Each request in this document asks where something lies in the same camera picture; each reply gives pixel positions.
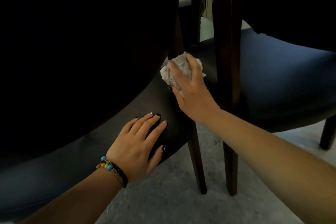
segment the left hand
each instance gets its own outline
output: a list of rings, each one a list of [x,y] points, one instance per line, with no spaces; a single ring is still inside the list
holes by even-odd
[[[163,121],[145,138],[149,129],[159,119],[160,116],[149,113],[141,119],[131,120],[122,128],[107,151],[106,159],[115,163],[125,173],[129,183],[145,179],[161,160],[162,145],[150,160],[148,157],[157,138],[166,128],[167,121]]]

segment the right hand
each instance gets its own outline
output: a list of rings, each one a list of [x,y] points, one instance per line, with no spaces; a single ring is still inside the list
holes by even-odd
[[[187,60],[192,68],[191,80],[182,74],[174,62],[168,62],[170,71],[181,87],[184,98],[179,90],[172,86],[173,93],[181,110],[192,120],[204,124],[213,112],[219,109],[219,106],[204,84],[201,67],[197,60],[191,54],[187,54]]]

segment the black cord bracelet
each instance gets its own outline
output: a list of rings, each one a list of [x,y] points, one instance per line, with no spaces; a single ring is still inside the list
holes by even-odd
[[[113,162],[106,159],[105,156],[101,158],[100,164],[96,166],[96,168],[106,168],[107,170],[113,171],[113,173],[116,175],[118,180],[124,185],[124,188],[126,188],[128,184],[128,179],[125,175],[125,173]]]

